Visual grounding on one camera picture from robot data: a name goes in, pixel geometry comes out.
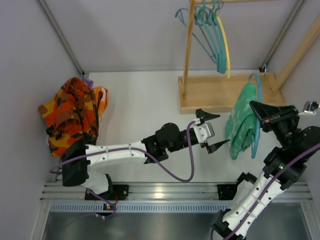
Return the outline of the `green trousers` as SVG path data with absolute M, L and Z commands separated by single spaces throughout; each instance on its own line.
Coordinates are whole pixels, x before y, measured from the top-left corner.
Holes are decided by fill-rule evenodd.
M 250 101 L 256 99 L 256 87 L 248 82 L 242 88 L 224 125 L 224 136 L 229 140 L 229 154 L 232 160 L 236 160 L 239 153 L 251 147 L 255 140 L 257 120 L 250 107 Z

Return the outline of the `yellow hanger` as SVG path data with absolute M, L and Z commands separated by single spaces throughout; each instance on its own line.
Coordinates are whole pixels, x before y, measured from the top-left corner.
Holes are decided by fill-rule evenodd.
M 220 9 L 223 7 L 224 5 L 224 1 L 223 0 L 219 0 L 217 7 L 215 9 L 215 16 L 218 22 L 218 26 L 220 29 L 220 32 L 222 34 L 222 39 L 223 39 L 223 46 L 224 46 L 224 51 L 223 53 L 225 54 L 225 63 L 226 63 L 226 75 L 227 78 L 229 79 L 231 77 L 231 61 L 230 61 L 230 52 L 229 52 L 229 46 L 228 46 L 228 40 L 227 40 L 227 35 L 225 32 L 225 28 L 224 25 L 222 23 L 221 17 L 220 17 Z

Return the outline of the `purple trousers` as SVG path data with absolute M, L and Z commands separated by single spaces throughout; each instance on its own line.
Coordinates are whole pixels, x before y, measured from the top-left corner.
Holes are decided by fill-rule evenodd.
M 81 80 L 90 88 L 92 89 L 94 86 L 94 81 L 87 78 L 87 77 L 82 77 Z

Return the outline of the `orange camouflage trousers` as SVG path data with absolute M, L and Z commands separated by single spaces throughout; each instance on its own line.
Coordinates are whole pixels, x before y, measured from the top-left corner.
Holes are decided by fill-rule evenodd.
M 65 82 L 49 102 L 38 107 L 53 157 L 61 157 L 77 141 L 94 144 L 99 135 L 96 97 L 80 78 Z

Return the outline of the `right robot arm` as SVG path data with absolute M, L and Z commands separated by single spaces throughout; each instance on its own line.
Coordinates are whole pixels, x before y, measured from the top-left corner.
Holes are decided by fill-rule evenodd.
M 229 208 L 215 215 L 211 232 L 224 240 L 246 239 L 254 220 L 299 180 L 307 167 L 305 163 L 320 149 L 320 128 L 298 127 L 301 117 L 317 113 L 317 101 L 307 101 L 302 111 L 293 105 L 274 106 L 258 101 L 250 101 L 249 105 L 262 131 L 273 132 L 281 146 L 274 147 L 265 157 L 258 176 L 249 172 L 239 176 Z

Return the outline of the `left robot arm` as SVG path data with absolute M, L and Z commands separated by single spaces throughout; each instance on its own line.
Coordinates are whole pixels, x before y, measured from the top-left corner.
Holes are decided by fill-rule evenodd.
M 169 170 L 162 161 L 169 158 L 168 154 L 189 149 L 190 162 L 194 163 L 192 147 L 199 145 L 208 154 L 217 151 L 228 140 L 212 145 L 208 139 L 215 136 L 210 120 L 220 115 L 197 109 L 196 119 L 191 121 L 185 130 L 172 122 L 164 124 L 159 130 L 140 141 L 120 145 L 93 145 L 77 140 L 61 156 L 61 175 L 64 187 L 83 186 L 97 195 L 112 193 L 113 183 L 102 169 L 107 166 L 137 163 L 141 165 L 157 164 L 165 172 Z

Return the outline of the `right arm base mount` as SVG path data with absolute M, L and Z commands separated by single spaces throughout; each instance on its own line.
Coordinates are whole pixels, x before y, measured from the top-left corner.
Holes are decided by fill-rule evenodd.
M 234 184 L 218 184 L 218 199 L 220 201 L 231 201 L 236 195 L 237 185 Z

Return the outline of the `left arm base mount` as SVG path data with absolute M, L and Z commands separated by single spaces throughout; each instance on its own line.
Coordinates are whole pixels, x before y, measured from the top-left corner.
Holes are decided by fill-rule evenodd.
M 129 195 L 129 185 L 127 184 L 114 184 L 112 190 L 99 194 L 99 196 L 108 201 L 124 201 Z

